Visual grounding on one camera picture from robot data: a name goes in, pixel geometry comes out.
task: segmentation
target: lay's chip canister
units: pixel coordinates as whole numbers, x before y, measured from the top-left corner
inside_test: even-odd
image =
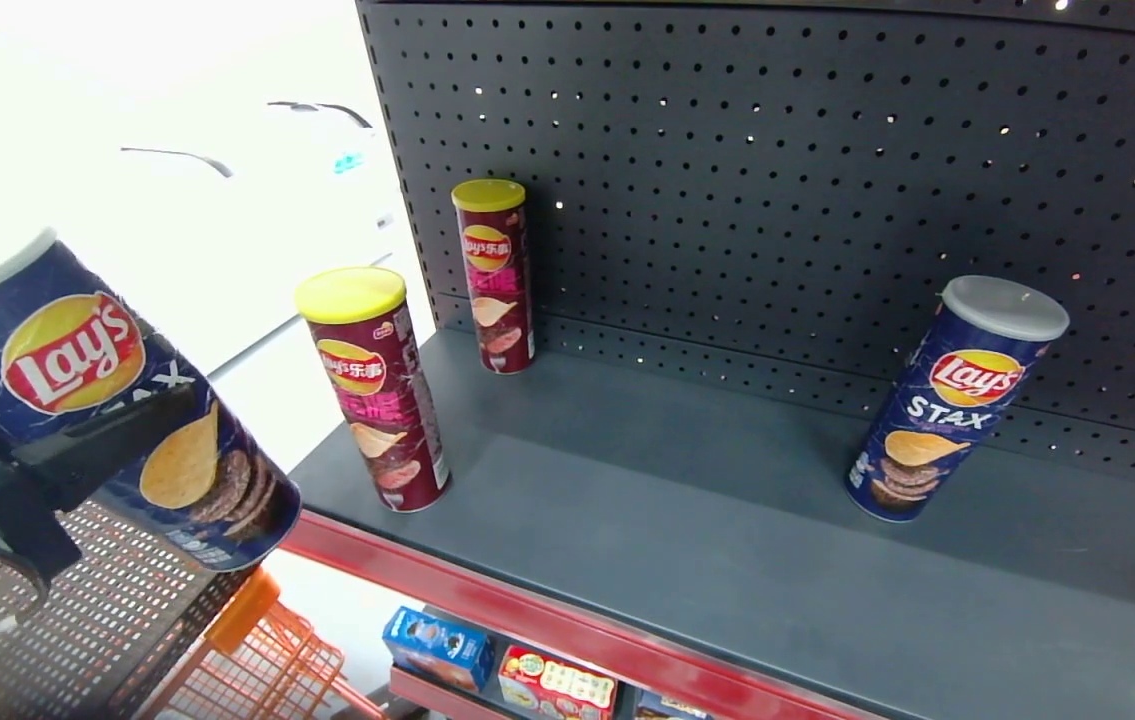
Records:
[[[0,256],[6,442],[37,441],[187,384],[195,390],[196,410],[93,497],[207,569],[246,568],[296,524],[296,486],[207,378],[83,268],[53,231]]]
[[[526,189],[508,179],[471,179],[452,190],[479,359],[503,375],[522,372],[536,357],[526,200]]]
[[[451,470],[402,275],[384,268],[320,273],[296,288],[296,309],[310,325],[376,496],[395,512],[432,505]]]
[[[950,281],[847,475],[856,505],[893,524],[916,518],[1066,328],[1063,307],[1023,284],[983,275]]]

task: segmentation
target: orange shopping basket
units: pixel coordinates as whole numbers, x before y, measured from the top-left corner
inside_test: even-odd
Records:
[[[328,692],[373,720],[380,709],[340,676],[344,655],[314,626],[278,601],[274,577],[258,568],[157,693],[148,719],[306,719]]]

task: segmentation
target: snack box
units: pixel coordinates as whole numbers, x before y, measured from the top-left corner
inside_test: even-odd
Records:
[[[554,720],[612,720],[616,680],[512,644],[501,661],[504,701]]]
[[[495,646],[486,634],[400,606],[381,635],[394,662],[479,692],[491,676]]]
[[[662,694],[641,690],[634,703],[634,720],[713,720],[713,715]]]

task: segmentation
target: white wall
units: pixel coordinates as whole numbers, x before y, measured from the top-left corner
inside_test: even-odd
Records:
[[[401,217],[384,135],[274,100],[346,104],[379,126],[353,3],[0,0],[0,254],[54,225],[215,368],[293,315],[299,279],[384,256],[376,220]],[[235,177],[118,146],[210,154]],[[334,176],[346,150],[369,161]],[[195,299],[220,307],[216,323]]]

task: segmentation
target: lay's logo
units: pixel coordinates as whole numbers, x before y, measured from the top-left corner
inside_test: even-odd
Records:
[[[337,340],[320,340],[317,346],[334,386],[355,395],[380,392],[385,384],[385,359],[379,352]]]
[[[508,263],[513,246],[507,234],[488,227],[488,225],[470,225],[463,231],[463,250],[465,259],[484,273],[496,273]]]
[[[145,368],[141,328],[118,300],[67,295],[33,311],[3,345],[3,385],[40,413],[102,405]]]
[[[1007,395],[1025,369],[1014,357],[987,350],[945,352],[932,365],[932,388],[948,404],[987,405]]]

